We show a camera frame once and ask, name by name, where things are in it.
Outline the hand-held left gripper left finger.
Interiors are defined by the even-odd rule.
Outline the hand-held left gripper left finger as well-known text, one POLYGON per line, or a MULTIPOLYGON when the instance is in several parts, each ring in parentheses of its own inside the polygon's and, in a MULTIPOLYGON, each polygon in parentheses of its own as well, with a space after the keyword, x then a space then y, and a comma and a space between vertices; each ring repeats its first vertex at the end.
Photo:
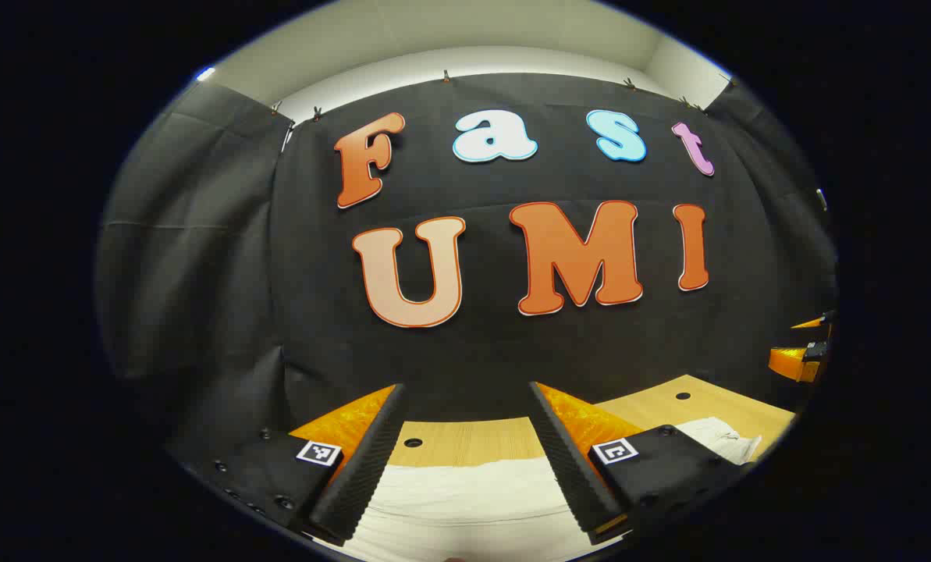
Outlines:
POLYGON ((170 455, 244 518, 343 546, 405 412, 402 383, 333 397, 297 382, 173 382, 170 455))

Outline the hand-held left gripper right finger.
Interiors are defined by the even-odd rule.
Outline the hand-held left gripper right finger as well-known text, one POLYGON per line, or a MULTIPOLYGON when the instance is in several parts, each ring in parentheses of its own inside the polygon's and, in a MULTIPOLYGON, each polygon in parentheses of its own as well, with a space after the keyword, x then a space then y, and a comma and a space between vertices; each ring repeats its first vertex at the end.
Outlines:
POLYGON ((539 382, 529 388, 528 417, 592 544, 657 535, 744 475, 743 465, 672 425, 640 429, 539 382))

